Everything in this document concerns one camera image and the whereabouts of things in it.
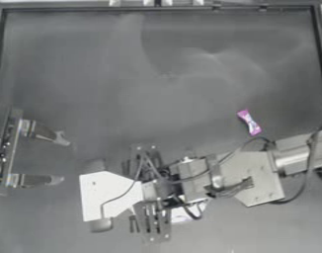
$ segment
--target metal bracket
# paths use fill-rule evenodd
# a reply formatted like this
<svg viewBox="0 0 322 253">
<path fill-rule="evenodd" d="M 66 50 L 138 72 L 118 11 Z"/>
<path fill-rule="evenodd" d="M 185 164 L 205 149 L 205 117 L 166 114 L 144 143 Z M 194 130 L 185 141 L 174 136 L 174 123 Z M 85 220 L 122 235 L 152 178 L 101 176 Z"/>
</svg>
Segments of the metal bracket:
<svg viewBox="0 0 322 253">
<path fill-rule="evenodd" d="M 31 188 L 39 185 L 54 185 L 62 181 L 62 177 L 11 173 L 19 136 L 46 140 L 59 145 L 69 144 L 59 132 L 50 131 L 35 121 L 23 120 L 22 111 L 11 109 L 0 139 L 0 195 L 6 195 L 5 188 L 7 187 Z"/>
<path fill-rule="evenodd" d="M 136 203 L 133 206 L 136 230 L 142 233 L 146 243 L 169 240 L 169 210 L 160 210 L 157 202 Z"/>
</svg>

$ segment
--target purple object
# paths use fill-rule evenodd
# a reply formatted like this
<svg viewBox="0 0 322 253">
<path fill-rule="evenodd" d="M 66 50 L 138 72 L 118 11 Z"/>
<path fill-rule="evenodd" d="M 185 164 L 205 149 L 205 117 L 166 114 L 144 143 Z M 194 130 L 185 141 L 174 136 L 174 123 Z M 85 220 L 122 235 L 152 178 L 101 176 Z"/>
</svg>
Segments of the purple object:
<svg viewBox="0 0 322 253">
<path fill-rule="evenodd" d="M 240 111 L 237 113 L 237 116 L 245 122 L 245 124 L 248 125 L 251 136 L 259 134 L 261 132 L 261 127 L 252 120 L 249 111 L 247 109 L 244 109 L 243 111 Z"/>
</svg>

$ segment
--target wire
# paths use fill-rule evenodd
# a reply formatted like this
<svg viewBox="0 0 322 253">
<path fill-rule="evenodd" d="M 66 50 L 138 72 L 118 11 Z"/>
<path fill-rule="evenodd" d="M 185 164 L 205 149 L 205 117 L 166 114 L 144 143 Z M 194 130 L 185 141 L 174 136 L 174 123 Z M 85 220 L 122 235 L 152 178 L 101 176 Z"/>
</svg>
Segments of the wire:
<svg viewBox="0 0 322 253">
<path fill-rule="evenodd" d="M 255 138 L 251 138 L 249 140 L 247 140 L 247 141 L 241 144 L 241 146 L 240 146 L 237 149 L 234 149 L 232 152 L 226 153 L 226 155 L 218 160 L 218 164 L 225 163 L 225 162 L 236 155 L 236 153 L 238 153 L 238 152 L 247 147 L 247 145 L 248 145 L 249 143 L 252 143 L 253 141 L 256 141 L 256 140 L 261 140 L 265 144 L 273 144 L 273 142 L 272 142 L 271 140 L 268 140 L 268 139 L 267 139 L 265 137 L 263 137 L 263 136 L 257 136 L 257 137 L 255 137 Z"/>
<path fill-rule="evenodd" d="M 198 203 L 196 203 L 196 207 L 197 207 L 197 211 L 198 211 L 198 215 L 194 215 L 192 213 L 192 211 L 189 210 L 189 208 L 186 207 L 186 204 L 184 203 L 184 201 L 177 197 L 173 196 L 174 200 L 177 201 L 177 203 L 180 204 L 180 207 L 182 208 L 184 212 L 186 213 L 186 215 L 193 219 L 197 220 L 202 217 L 202 211 L 200 209 Z"/>
<path fill-rule="evenodd" d="M 104 217 L 104 216 L 102 216 L 102 207 L 104 207 L 108 203 L 110 203 L 110 202 L 117 201 L 118 199 L 121 199 L 121 198 L 130 192 L 130 190 L 133 189 L 134 184 L 136 184 L 136 182 L 137 182 L 137 180 L 138 180 L 138 176 L 140 176 L 141 171 L 142 171 L 142 167 L 144 167 L 144 159 L 142 159 L 142 157 L 141 157 L 141 159 L 140 159 L 140 164 L 138 164 L 138 168 L 137 168 L 136 175 L 134 175 L 134 179 L 133 179 L 133 183 L 130 184 L 130 186 L 128 187 L 128 189 L 125 190 L 125 192 L 124 192 L 121 195 L 118 195 L 118 196 L 114 197 L 113 199 L 105 201 L 105 202 L 100 205 L 101 217 Z"/>
<path fill-rule="evenodd" d="M 315 149 L 316 149 L 316 144 L 317 144 L 317 136 L 319 136 L 319 130 L 316 130 L 311 134 L 309 138 L 307 139 L 307 146 L 308 146 L 309 152 L 308 152 L 307 163 L 305 163 L 307 164 L 305 172 L 303 173 L 303 181 L 301 181 L 299 190 L 296 191 L 296 193 L 293 194 L 291 198 L 271 202 L 275 205 L 283 205 L 292 202 L 295 199 L 297 199 L 297 197 L 301 195 L 305 189 L 308 177 L 311 175 L 312 168 L 313 168 L 313 160 L 315 160 L 313 156 L 315 156 Z"/>
<path fill-rule="evenodd" d="M 240 152 L 240 151 L 247 147 L 247 145 L 248 145 L 249 143 L 252 143 L 253 141 L 256 141 L 256 140 L 261 140 L 265 144 L 272 143 L 272 141 L 269 141 L 269 140 L 268 140 L 265 137 L 263 137 L 263 136 L 257 136 L 257 137 L 255 137 L 255 138 L 247 140 L 247 141 L 243 143 L 243 145 L 241 145 L 237 149 L 234 149 L 232 152 L 229 152 L 229 153 L 218 160 L 218 164 L 225 163 L 225 162 L 236 155 L 236 153 Z M 156 168 L 156 166 L 154 166 L 154 164 L 153 164 L 153 162 L 152 162 L 150 157 L 148 156 L 148 154 L 145 154 L 145 158 L 146 158 L 146 162 L 148 162 L 149 167 L 150 167 L 150 169 L 153 170 L 156 176 L 157 176 L 161 180 L 164 180 L 168 184 L 170 184 L 170 185 L 180 184 L 180 183 L 185 183 L 185 182 L 190 182 L 190 181 L 196 180 L 197 178 L 202 177 L 205 174 L 210 173 L 210 170 L 206 169 L 206 170 L 204 170 L 202 172 L 200 172 L 198 174 L 196 174 L 196 175 L 193 175 L 193 176 L 190 176 L 190 177 L 181 178 L 181 179 L 178 179 L 178 180 L 169 180 L 168 178 L 165 178 L 165 177 L 160 174 L 160 172 L 158 172 L 158 170 L 157 170 L 157 168 Z"/>
</svg>

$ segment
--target robotic arm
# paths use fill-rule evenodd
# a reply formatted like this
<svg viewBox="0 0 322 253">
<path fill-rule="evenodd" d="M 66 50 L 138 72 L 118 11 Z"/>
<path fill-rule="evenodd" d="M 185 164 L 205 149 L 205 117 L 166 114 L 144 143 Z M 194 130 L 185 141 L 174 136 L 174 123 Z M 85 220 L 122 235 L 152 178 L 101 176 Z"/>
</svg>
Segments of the robotic arm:
<svg viewBox="0 0 322 253">
<path fill-rule="evenodd" d="M 261 151 L 244 151 L 261 140 Z M 251 139 L 226 154 L 184 157 L 162 164 L 154 146 L 134 146 L 122 176 L 108 171 L 80 175 L 82 220 L 93 232 L 112 228 L 112 219 L 128 210 L 130 231 L 146 242 L 169 239 L 170 224 L 201 217 L 208 202 L 233 197 L 245 207 L 284 204 L 301 194 L 312 171 L 322 173 L 322 130 L 276 142 Z M 303 184 L 287 197 L 280 178 L 303 175 Z"/>
</svg>

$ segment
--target white metal plate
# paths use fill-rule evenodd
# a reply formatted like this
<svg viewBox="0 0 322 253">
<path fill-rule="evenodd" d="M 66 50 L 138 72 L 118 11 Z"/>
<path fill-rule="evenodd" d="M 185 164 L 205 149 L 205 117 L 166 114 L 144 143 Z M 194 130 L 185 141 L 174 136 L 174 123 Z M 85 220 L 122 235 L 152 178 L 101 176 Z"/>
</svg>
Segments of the white metal plate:
<svg viewBox="0 0 322 253">
<path fill-rule="evenodd" d="M 101 218 L 101 204 L 120 196 L 130 187 L 133 180 L 108 171 L 78 176 L 82 221 Z M 114 217 L 134 203 L 142 200 L 141 182 L 136 182 L 130 191 L 102 207 L 102 216 Z"/>
<path fill-rule="evenodd" d="M 283 199 L 277 174 L 271 169 L 265 152 L 238 152 L 221 164 L 220 169 L 226 185 L 237 184 L 252 177 L 253 187 L 234 196 L 247 207 Z"/>
</svg>

